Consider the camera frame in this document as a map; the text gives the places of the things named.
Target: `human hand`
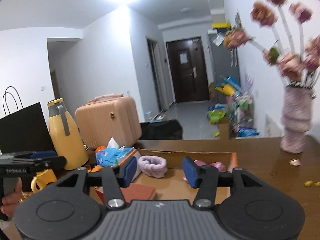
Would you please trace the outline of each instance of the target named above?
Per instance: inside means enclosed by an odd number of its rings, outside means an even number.
[[[22,197],[22,181],[19,178],[15,188],[14,192],[10,193],[9,195],[2,198],[2,204],[1,212],[7,217],[13,217],[14,211],[16,210],[19,200]]]

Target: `tile floor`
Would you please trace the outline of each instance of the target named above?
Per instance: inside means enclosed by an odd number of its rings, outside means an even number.
[[[210,102],[188,102],[173,104],[166,112],[167,120],[177,119],[183,127],[184,140],[210,140],[212,133],[218,132],[218,126],[210,124],[207,110]]]

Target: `yellow mug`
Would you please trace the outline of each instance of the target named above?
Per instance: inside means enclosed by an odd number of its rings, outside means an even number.
[[[31,181],[31,189],[33,193],[43,190],[49,183],[57,181],[56,175],[51,169],[37,172],[37,175]]]

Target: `pink vase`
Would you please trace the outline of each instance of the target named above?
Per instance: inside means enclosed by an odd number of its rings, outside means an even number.
[[[311,94],[307,88],[284,88],[281,121],[285,129],[280,146],[286,152],[302,153],[305,148],[305,132],[311,128]]]

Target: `black circular disc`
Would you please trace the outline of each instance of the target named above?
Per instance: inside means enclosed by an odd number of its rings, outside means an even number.
[[[298,202],[277,190],[247,187],[218,208],[224,228],[246,240],[287,240],[297,236],[305,215]]]
[[[70,240],[93,229],[100,220],[99,204],[73,188],[55,187],[35,194],[15,212],[17,229],[34,240]]]

